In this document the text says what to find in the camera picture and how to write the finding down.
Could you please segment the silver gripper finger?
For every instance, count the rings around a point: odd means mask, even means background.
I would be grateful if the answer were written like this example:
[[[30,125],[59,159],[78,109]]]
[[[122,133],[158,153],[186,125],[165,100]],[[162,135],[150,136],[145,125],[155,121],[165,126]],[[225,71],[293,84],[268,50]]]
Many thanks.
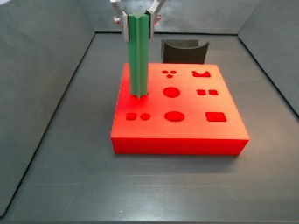
[[[129,15],[121,8],[121,0],[110,0],[113,7],[117,11],[117,16],[114,17],[114,23],[123,29],[125,41],[129,41]]]
[[[154,0],[150,9],[146,11],[146,14],[150,16],[150,27],[151,32],[155,31],[155,24],[161,20],[161,9],[165,6],[166,0]]]

